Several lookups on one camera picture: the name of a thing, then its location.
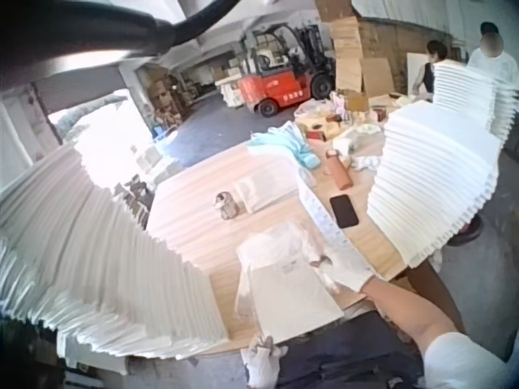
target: stack of white pads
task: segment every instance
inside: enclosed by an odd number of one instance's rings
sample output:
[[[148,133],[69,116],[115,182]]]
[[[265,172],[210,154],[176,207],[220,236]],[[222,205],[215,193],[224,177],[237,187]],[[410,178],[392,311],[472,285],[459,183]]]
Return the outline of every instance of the stack of white pads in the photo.
[[[477,71],[435,71],[434,104],[390,115],[367,213],[417,267],[469,223],[495,191],[515,92]]]
[[[115,356],[226,341],[206,275],[151,238],[61,147],[0,194],[0,311]]]

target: smartphone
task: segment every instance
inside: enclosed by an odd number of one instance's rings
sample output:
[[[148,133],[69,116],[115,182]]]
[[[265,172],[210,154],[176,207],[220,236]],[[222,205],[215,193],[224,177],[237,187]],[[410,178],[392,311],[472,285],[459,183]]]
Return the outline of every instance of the smartphone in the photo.
[[[333,214],[340,229],[347,229],[358,224],[357,212],[354,210],[350,197],[345,194],[332,197],[330,204],[332,204]]]

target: wooden table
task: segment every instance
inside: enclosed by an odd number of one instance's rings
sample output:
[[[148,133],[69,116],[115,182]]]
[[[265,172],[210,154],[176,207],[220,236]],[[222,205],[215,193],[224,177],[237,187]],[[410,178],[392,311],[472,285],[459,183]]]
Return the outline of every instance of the wooden table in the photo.
[[[384,145],[382,134],[362,138],[356,156],[379,156]],[[324,160],[322,143],[313,143],[317,155]],[[243,209],[233,220],[223,221],[212,205],[216,194],[229,191],[239,199],[233,183],[238,179],[275,164],[279,156],[251,156],[245,143],[217,154],[159,185],[148,221],[148,231],[166,240],[186,261],[191,261],[210,273],[218,307],[229,331],[230,342],[211,350],[220,353],[246,347],[257,332],[253,323],[234,317],[234,299],[241,271],[236,248],[253,233],[262,233],[290,218],[301,223],[316,237],[319,230],[299,202],[298,196],[275,203],[256,214]],[[360,250],[371,265],[387,280],[405,270],[401,256],[367,215],[367,195],[374,174],[368,171],[350,172],[354,187],[339,191],[324,165],[312,173],[317,181],[313,188],[331,213],[330,198],[347,194],[354,205],[360,224],[346,229],[345,235]],[[345,309],[362,299],[362,295],[344,290],[334,297]]]

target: forklift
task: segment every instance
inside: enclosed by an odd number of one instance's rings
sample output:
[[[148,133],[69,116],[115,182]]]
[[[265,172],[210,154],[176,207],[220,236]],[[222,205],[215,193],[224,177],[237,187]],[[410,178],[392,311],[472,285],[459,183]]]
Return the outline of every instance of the forklift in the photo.
[[[282,32],[288,31],[302,51],[303,59],[290,49]],[[329,96],[335,85],[335,64],[324,55],[319,27],[291,28],[287,23],[274,24],[264,31],[254,31],[256,42],[271,38],[280,52],[279,61],[264,55],[258,48],[247,49],[245,37],[240,43],[246,75],[238,81],[243,100],[251,112],[265,118],[276,116],[281,108],[302,103],[310,98],[322,100]]]

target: warehouse floor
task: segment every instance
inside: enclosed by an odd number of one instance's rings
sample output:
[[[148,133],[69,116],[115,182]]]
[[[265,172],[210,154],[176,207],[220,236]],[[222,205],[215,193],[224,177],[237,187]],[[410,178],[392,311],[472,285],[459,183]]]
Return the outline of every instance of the warehouse floor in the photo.
[[[192,166],[249,138],[251,131],[266,131],[293,118],[294,109],[264,119],[245,108],[225,107],[220,96],[202,100],[191,118],[165,150]],[[454,297],[469,336],[500,357],[519,328],[519,165],[500,157],[496,193],[483,211],[485,229],[475,242],[445,248],[440,277]],[[101,372],[110,389],[243,389],[241,357],[231,353],[187,361],[139,360],[130,375]]]

